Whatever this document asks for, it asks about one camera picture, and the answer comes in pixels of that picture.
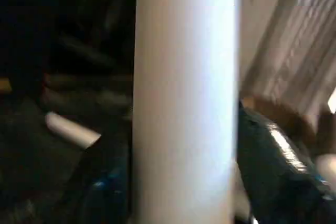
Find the wall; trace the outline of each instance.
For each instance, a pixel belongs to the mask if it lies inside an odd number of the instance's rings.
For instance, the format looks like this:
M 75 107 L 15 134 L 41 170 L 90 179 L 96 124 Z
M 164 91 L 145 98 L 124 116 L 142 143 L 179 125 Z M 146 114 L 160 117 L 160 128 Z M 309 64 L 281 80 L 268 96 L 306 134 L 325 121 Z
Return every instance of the wall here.
M 278 0 L 241 0 L 240 81 L 254 60 Z

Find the white wall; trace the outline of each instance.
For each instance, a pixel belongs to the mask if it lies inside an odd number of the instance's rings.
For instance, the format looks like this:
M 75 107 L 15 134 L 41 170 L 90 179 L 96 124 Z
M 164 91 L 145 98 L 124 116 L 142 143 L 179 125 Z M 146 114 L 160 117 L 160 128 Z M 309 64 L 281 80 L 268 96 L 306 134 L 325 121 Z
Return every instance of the white wall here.
M 240 81 L 256 55 L 278 0 L 241 0 Z

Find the horizontal white pipe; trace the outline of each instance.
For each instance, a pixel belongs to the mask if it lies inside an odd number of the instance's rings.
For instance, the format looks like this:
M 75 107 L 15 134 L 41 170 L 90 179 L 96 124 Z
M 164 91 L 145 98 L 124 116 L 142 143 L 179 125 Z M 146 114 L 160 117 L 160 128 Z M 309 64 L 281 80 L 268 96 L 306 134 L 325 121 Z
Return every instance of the horizontal white pipe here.
M 49 112 L 46 115 L 46 124 L 51 131 L 83 149 L 90 147 L 101 136 L 99 133 L 54 112 Z

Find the white pipe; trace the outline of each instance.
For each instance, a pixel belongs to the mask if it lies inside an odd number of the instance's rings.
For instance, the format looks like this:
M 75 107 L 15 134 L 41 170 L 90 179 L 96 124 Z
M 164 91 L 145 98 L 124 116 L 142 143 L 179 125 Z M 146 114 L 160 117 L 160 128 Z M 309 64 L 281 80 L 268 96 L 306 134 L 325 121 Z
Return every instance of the white pipe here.
M 318 157 L 316 168 L 321 176 L 330 184 L 330 188 L 336 192 L 336 155 L 327 154 Z
M 137 0 L 134 224 L 232 222 L 238 0 Z
M 46 115 L 46 124 L 51 131 L 83 149 L 90 147 L 101 136 L 99 133 L 74 123 L 54 112 Z

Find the vertical white pole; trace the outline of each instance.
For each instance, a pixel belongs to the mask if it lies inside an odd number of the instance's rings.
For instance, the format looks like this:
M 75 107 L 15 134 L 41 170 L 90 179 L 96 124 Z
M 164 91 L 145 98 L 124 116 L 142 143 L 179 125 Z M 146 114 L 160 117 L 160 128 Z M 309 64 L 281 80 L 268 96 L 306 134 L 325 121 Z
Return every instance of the vertical white pole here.
M 231 223 L 239 0 L 137 0 L 135 224 Z

